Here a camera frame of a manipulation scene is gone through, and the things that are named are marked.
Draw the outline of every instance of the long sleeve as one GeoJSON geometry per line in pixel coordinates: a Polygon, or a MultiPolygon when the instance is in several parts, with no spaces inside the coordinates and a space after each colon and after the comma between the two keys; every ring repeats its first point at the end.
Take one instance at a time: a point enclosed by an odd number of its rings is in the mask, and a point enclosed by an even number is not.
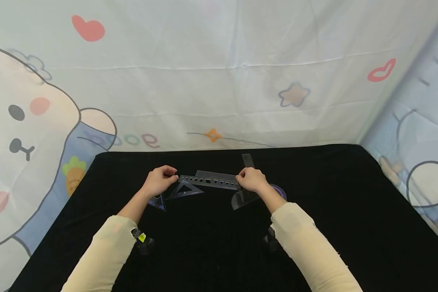
{"type": "Polygon", "coordinates": [[[110,292],[136,243],[131,234],[136,227],[129,218],[108,218],[93,236],[62,292],[110,292]]]}
{"type": "Polygon", "coordinates": [[[361,292],[339,254],[296,203],[271,215],[275,237],[302,272],[313,292],[361,292]]]}

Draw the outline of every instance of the heart outline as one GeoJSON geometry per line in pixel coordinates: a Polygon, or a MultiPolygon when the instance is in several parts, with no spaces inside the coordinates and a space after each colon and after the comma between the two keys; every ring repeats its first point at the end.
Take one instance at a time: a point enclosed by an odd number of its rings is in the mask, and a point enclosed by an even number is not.
{"type": "Polygon", "coordinates": [[[383,67],[374,68],[367,76],[367,79],[371,82],[380,82],[385,80],[393,71],[395,65],[395,58],[390,59],[383,67]],[[375,73],[388,71],[383,76],[375,76],[375,73]]]}
{"type": "Polygon", "coordinates": [[[71,17],[75,30],[87,42],[96,42],[105,35],[105,28],[96,20],[84,21],[79,15],[71,17]]]}

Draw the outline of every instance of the left hand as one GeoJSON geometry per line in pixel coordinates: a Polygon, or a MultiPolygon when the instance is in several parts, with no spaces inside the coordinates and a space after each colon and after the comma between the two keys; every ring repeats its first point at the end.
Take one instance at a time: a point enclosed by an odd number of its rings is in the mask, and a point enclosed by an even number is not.
{"type": "Polygon", "coordinates": [[[168,165],[155,168],[149,172],[144,185],[138,193],[147,196],[149,199],[161,194],[178,180],[178,175],[174,175],[176,172],[177,170],[175,168],[168,165]]]}

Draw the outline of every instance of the bear nose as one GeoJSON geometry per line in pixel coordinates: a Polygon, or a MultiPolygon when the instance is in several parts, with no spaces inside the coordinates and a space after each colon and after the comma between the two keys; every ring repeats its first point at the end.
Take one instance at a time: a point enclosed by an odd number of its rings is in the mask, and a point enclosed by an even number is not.
{"type": "Polygon", "coordinates": [[[34,146],[31,146],[29,149],[26,149],[22,146],[20,139],[14,138],[10,142],[9,149],[11,153],[17,153],[18,151],[23,151],[26,154],[26,161],[29,161],[31,159],[31,152],[34,150],[34,146]]]}
{"type": "Polygon", "coordinates": [[[21,140],[18,138],[14,138],[10,143],[10,151],[12,153],[17,153],[17,151],[21,150],[21,140]]]}

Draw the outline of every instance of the hand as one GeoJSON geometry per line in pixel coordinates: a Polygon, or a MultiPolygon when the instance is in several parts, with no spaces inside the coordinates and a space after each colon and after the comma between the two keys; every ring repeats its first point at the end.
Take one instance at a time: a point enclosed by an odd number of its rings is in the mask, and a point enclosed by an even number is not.
{"type": "Polygon", "coordinates": [[[238,183],[249,191],[258,193],[263,188],[266,188],[269,184],[266,181],[266,176],[262,174],[261,170],[254,169],[253,167],[245,167],[236,176],[238,183]]]}
{"type": "Polygon", "coordinates": [[[168,165],[155,168],[149,172],[143,187],[141,187],[138,193],[147,196],[149,199],[161,194],[178,180],[178,176],[174,175],[176,172],[175,168],[168,165]]]}

